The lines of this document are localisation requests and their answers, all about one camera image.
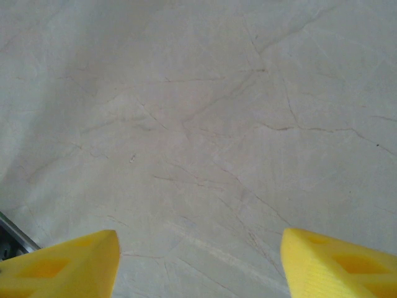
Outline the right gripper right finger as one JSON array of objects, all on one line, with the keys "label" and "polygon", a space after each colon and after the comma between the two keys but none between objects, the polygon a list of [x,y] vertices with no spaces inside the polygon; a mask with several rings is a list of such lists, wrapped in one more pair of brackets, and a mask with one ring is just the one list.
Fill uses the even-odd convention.
[{"label": "right gripper right finger", "polygon": [[396,256],[299,228],[282,235],[292,297],[396,297]]}]

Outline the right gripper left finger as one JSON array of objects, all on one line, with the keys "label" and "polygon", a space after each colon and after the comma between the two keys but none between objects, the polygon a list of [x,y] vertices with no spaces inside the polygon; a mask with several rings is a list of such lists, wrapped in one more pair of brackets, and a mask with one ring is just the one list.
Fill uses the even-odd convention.
[{"label": "right gripper left finger", "polygon": [[1,297],[111,297],[116,231],[101,230],[1,262]]}]

